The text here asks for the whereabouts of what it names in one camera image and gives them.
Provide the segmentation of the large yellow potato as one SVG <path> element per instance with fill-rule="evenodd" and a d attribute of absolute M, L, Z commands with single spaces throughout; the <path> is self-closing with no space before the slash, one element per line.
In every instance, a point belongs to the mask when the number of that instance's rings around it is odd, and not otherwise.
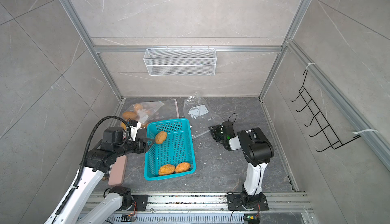
<path fill-rule="evenodd" d="M 165 131 L 161 131 L 156 135 L 154 141 L 157 145 L 160 145 L 166 141 L 167 137 L 168 137 L 168 133 Z"/>

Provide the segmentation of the clear plastic bag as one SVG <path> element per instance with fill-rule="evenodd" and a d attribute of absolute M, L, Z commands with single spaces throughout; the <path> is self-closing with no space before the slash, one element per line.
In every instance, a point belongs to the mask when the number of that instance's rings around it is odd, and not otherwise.
<path fill-rule="evenodd" d="M 190 122 L 192 139 L 209 133 L 210 126 L 222 124 L 223 120 L 207 104 L 199 91 L 184 101 L 183 113 Z"/>
<path fill-rule="evenodd" d="M 136 104 L 142 104 L 143 110 L 139 110 L 136 112 L 138 114 L 138 117 L 136 121 L 142 123 L 142 128 L 147 128 L 149 125 L 151 118 L 156 113 L 156 111 L 164 105 L 162 102 L 144 102 L 144 103 L 136 103 Z M 134 111 L 133 104 L 126 110 L 126 111 Z"/>

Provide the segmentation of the smooth brown potato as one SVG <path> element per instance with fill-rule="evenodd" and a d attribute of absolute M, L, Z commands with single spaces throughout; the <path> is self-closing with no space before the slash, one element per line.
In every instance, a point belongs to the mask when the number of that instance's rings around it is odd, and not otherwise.
<path fill-rule="evenodd" d="M 136 112 L 133 112 L 133 111 L 126 111 L 122 114 L 122 117 L 124 120 L 136 120 L 137 117 L 138 117 L 138 114 Z"/>

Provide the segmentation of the wrinkled orange potato bottom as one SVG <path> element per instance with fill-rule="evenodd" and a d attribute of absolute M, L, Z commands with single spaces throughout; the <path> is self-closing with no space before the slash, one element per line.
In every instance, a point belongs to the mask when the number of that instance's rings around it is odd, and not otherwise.
<path fill-rule="evenodd" d="M 187 172 L 191 168 L 191 164 L 188 162 L 180 163 L 175 168 L 175 173 Z"/>

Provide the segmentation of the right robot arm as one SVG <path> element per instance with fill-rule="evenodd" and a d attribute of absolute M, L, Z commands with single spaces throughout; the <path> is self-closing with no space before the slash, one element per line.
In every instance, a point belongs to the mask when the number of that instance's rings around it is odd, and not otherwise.
<path fill-rule="evenodd" d="M 259 127 L 234 132 L 234 123 L 224 121 L 210 126 L 213 139 L 228 151 L 241 150 L 247 161 L 247 173 L 240 194 L 226 194 L 228 209 L 269 210 L 267 198 L 263 194 L 262 182 L 265 170 L 274 157 L 274 148 Z"/>

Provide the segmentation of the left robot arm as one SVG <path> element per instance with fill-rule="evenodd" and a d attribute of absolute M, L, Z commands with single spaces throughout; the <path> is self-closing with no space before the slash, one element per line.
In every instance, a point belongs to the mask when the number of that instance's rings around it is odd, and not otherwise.
<path fill-rule="evenodd" d="M 117 210 L 135 210 L 136 201 L 131 190 L 123 186 L 114 186 L 105 195 L 103 201 L 79 220 L 89 196 L 111 170 L 118 157 L 129 153 L 147 153 L 155 143 L 154 139 L 138 138 L 137 128 L 131 132 L 122 127 L 110 127 L 103 133 L 99 148 L 94 148 L 82 157 L 80 168 L 67 193 L 46 220 L 48 224 L 102 224 Z"/>

